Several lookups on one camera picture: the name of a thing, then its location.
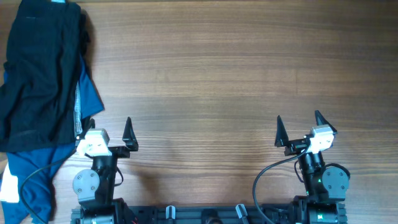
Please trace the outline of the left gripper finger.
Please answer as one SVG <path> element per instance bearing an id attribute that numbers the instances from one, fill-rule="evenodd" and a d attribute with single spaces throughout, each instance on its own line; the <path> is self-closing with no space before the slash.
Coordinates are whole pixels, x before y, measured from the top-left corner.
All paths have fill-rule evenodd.
<path id="1" fill-rule="evenodd" d="M 132 127 L 132 121 L 131 121 L 130 117 L 128 117 L 126 120 L 122 140 L 124 141 L 126 147 L 130 151 L 138 151 L 139 150 L 138 141 L 134 134 L 134 130 Z"/>
<path id="2" fill-rule="evenodd" d="M 95 120 L 93 118 L 85 118 L 82 123 L 82 128 L 81 137 L 84 137 L 89 129 L 95 128 Z"/>

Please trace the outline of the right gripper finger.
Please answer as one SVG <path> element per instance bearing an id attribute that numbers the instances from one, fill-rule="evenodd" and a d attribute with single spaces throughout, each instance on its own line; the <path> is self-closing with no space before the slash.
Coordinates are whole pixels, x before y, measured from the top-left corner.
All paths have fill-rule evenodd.
<path id="1" fill-rule="evenodd" d="M 284 123 L 280 115 L 277 117 L 277 131 L 275 136 L 275 147 L 285 147 L 289 144 L 289 137 L 287 131 L 285 130 Z"/>
<path id="2" fill-rule="evenodd" d="M 332 126 L 321 114 L 321 112 L 319 110 L 315 110 L 315 121 L 317 126 L 321 126 L 321 125 L 329 125 L 329 127 L 331 128 L 331 130 L 333 131 L 333 134 L 338 134 L 336 128 L 334 126 Z"/>

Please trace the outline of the black shorts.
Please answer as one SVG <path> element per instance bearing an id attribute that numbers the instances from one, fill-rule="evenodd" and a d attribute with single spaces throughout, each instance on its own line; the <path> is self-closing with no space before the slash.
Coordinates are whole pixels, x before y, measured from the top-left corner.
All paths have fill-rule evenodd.
<path id="1" fill-rule="evenodd" d="M 85 17 L 74 2 L 22 1 L 7 41 L 1 151 L 75 140 L 73 112 Z"/>

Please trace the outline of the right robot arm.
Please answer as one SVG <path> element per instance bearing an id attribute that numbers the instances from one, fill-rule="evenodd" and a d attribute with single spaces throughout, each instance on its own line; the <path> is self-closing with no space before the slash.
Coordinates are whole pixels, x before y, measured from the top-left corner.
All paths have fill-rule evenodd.
<path id="1" fill-rule="evenodd" d="M 322 152 L 333 146 L 337 130 L 315 111 L 316 125 L 302 139 L 290 140 L 282 118 L 277 118 L 275 146 L 284 147 L 286 156 L 298 156 L 301 182 L 306 196 L 296 196 L 287 213 L 273 215 L 276 223 L 344 224 L 348 222 L 345 204 L 350 172 L 345 167 L 323 160 Z"/>

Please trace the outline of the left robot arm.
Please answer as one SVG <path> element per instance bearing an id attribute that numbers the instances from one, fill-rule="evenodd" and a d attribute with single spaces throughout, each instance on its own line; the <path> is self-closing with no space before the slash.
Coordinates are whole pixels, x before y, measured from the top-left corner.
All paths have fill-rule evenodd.
<path id="1" fill-rule="evenodd" d="M 109 146 L 109 136 L 105 129 L 95 128 L 90 120 L 90 129 L 79 140 L 76 151 L 81 156 L 93 160 L 89 169 L 77 173 L 73 179 L 73 190 L 78 197 L 79 209 L 71 214 L 71 224 L 122 224 L 138 223 L 134 212 L 122 198 L 114 198 L 116 175 L 119 159 L 130 158 L 139 145 L 135 137 L 131 118 L 127 118 L 124 127 L 123 146 Z"/>

